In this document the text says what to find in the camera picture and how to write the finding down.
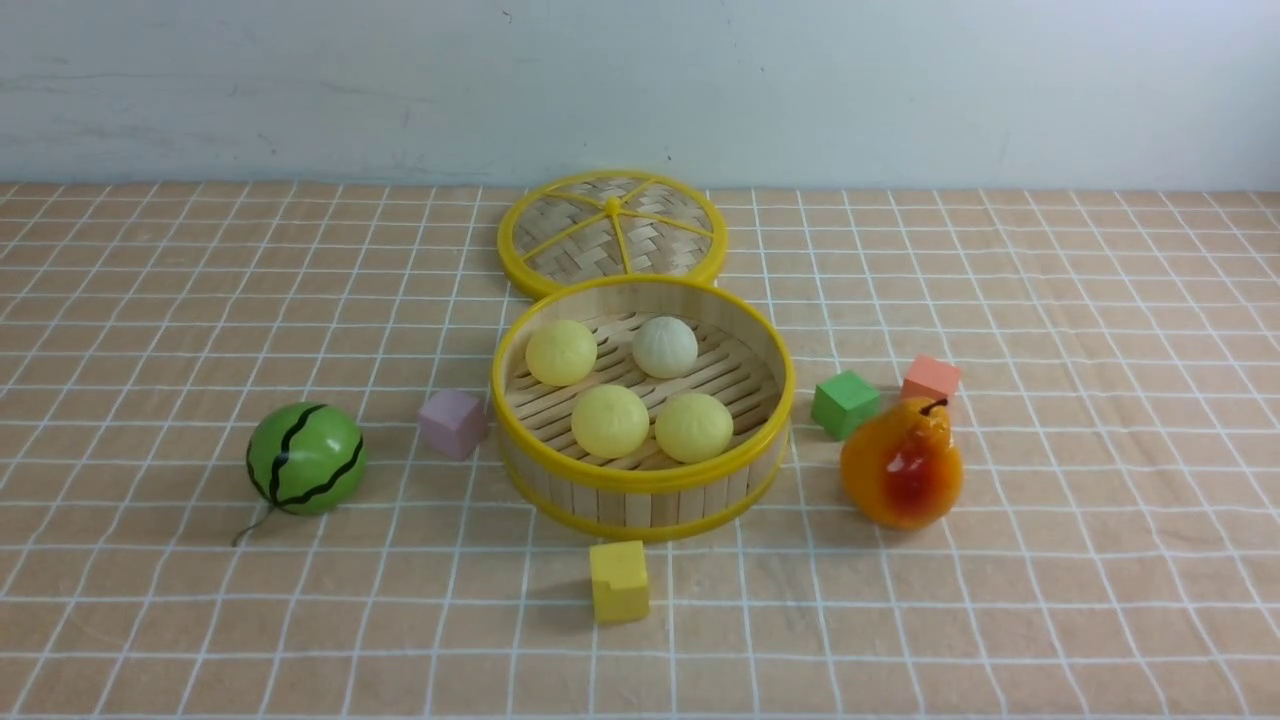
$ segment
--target pear stem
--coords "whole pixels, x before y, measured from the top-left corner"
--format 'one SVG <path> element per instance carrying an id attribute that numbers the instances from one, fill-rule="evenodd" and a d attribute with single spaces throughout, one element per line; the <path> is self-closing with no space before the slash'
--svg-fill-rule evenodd
<path id="1" fill-rule="evenodd" d="M 936 401 L 925 405 L 924 407 L 920 407 L 920 415 L 924 415 L 925 418 L 928 418 L 929 413 L 933 413 L 933 410 L 936 407 L 946 407 L 946 406 L 947 406 L 947 398 L 943 397 L 942 400 L 936 400 Z"/>

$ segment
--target toy watermelon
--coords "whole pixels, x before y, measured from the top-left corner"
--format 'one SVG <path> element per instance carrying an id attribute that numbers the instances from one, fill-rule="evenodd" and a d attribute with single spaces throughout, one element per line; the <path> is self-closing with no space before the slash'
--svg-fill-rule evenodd
<path id="1" fill-rule="evenodd" d="M 271 505 L 294 515 L 328 512 L 360 487 L 365 436 L 342 410 L 294 402 L 268 415 L 248 441 L 248 479 Z"/>

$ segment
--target black stripe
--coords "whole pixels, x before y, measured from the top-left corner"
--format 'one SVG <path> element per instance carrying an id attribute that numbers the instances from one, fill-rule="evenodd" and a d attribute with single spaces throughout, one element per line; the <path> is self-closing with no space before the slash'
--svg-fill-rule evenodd
<path id="1" fill-rule="evenodd" d="M 332 475 L 329 475 L 329 482 L 326 482 L 323 486 L 315 486 L 314 488 L 308 488 L 307 492 L 297 497 L 291 497 L 288 500 L 276 502 L 276 507 L 283 509 L 287 505 L 306 505 L 307 502 L 311 502 L 314 497 L 321 496 L 332 491 L 333 486 L 338 484 L 338 480 L 340 480 L 343 475 L 349 473 L 351 469 L 356 466 L 356 462 L 360 460 L 360 454 L 364 452 L 364 450 L 365 450 L 365 436 L 361 434 L 360 442 L 356 443 L 356 451 L 351 454 L 351 459 L 343 462 L 340 468 L 338 468 L 337 470 L 333 471 Z"/>
<path id="2" fill-rule="evenodd" d="M 271 505 L 280 505 L 280 470 L 284 468 L 284 464 L 289 461 L 289 443 L 293 442 L 293 436 L 302 432 L 302 428 L 306 427 L 311 415 L 315 415 L 325 407 L 328 407 L 328 405 L 323 402 L 307 407 L 301 415 L 298 415 L 298 420 L 293 423 L 293 427 L 284 432 L 284 437 L 280 439 L 280 454 L 275 456 L 275 460 L 271 460 L 271 484 L 268 488 L 266 498 Z"/>
<path id="3" fill-rule="evenodd" d="M 257 491 L 257 495 L 262 496 L 262 500 L 271 502 L 270 497 L 266 497 L 266 491 L 262 486 L 257 484 L 257 475 L 253 474 L 253 464 L 250 462 L 250 455 L 253 455 L 253 441 L 248 441 L 248 447 L 244 448 L 244 469 L 248 470 L 250 484 Z"/>

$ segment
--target cube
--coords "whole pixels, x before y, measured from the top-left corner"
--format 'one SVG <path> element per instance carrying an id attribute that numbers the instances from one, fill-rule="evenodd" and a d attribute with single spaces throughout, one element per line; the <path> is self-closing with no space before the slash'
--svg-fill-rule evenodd
<path id="1" fill-rule="evenodd" d="M 845 441 L 858 425 L 879 413 L 879 391 L 852 370 L 823 380 L 813 393 L 809 415 L 832 439 Z"/>
<path id="2" fill-rule="evenodd" d="M 484 402 L 456 389 L 442 389 L 417 411 L 426 445 L 453 460 L 463 460 L 489 434 Z"/>
<path id="3" fill-rule="evenodd" d="M 901 398 L 946 400 L 957 389 L 960 389 L 960 368 L 928 355 L 916 355 L 902 379 Z"/>
<path id="4" fill-rule="evenodd" d="M 649 570 L 643 542 L 593 544 L 590 565 L 596 623 L 630 623 L 649 615 Z"/>

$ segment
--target orange pear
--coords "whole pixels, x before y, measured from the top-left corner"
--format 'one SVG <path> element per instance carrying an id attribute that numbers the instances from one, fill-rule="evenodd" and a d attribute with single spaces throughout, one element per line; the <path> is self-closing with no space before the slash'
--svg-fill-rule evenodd
<path id="1" fill-rule="evenodd" d="M 951 511 L 964 462 L 946 400 L 906 398 L 849 436 L 840 451 L 845 493 L 872 523 L 919 530 Z"/>

